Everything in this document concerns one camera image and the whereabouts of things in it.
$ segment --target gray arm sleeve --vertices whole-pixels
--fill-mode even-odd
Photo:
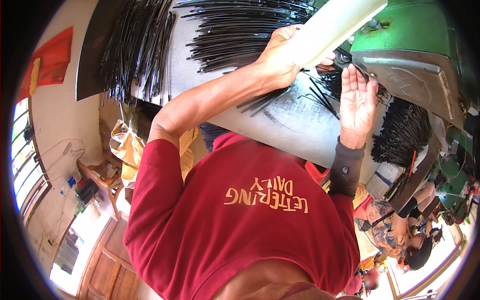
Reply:
[[[351,199],[355,198],[364,152],[365,146],[362,149],[349,149],[343,146],[340,137],[338,138],[335,159],[330,169],[329,195],[342,194]]]

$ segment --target red cloth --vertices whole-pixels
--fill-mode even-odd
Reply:
[[[184,186],[175,146],[147,144],[124,236],[139,277],[165,300],[205,300],[253,262],[280,258],[343,291],[360,262],[352,200],[330,198],[302,163],[231,132]]]
[[[368,275],[368,276],[371,276],[371,277],[374,278],[374,279],[377,279],[378,276],[379,276],[378,270],[375,269],[375,267],[373,267],[372,269],[367,270],[367,275]]]
[[[30,83],[35,59],[40,58],[37,87],[61,84],[65,78],[72,49],[73,26],[60,32],[32,54],[20,86],[18,101],[30,96]]]
[[[347,287],[345,288],[345,292],[349,295],[353,295],[357,293],[361,288],[361,275],[357,274],[353,276],[350,282],[348,283]]]

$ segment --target wooden chair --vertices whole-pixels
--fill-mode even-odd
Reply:
[[[115,160],[115,158],[104,155],[106,161],[111,162],[115,166],[121,168],[122,164]],[[123,182],[120,182],[120,186],[117,188],[111,188],[109,184],[103,181],[98,175],[96,175],[93,170],[96,166],[86,166],[81,161],[78,161],[78,167],[82,171],[86,179],[91,179],[98,187],[98,195],[102,199],[100,203],[100,210],[107,213],[110,217],[114,218],[116,221],[120,220],[120,212],[117,209],[118,195],[123,189]]]

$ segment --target man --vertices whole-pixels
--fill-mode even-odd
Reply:
[[[277,29],[255,63],[180,94],[152,123],[124,243],[165,300],[332,299],[357,269],[351,199],[378,84],[353,65],[342,73],[329,195],[301,159],[233,132],[216,138],[185,183],[180,173],[183,132],[293,82],[300,67],[285,44],[297,27]]]

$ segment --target white plastic container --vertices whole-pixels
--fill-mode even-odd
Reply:
[[[395,180],[404,172],[404,168],[383,162],[367,182],[365,188],[367,192],[375,199],[381,199],[385,193],[392,187]]]
[[[294,62],[303,68],[318,65],[387,4],[388,0],[329,0],[289,40]]]

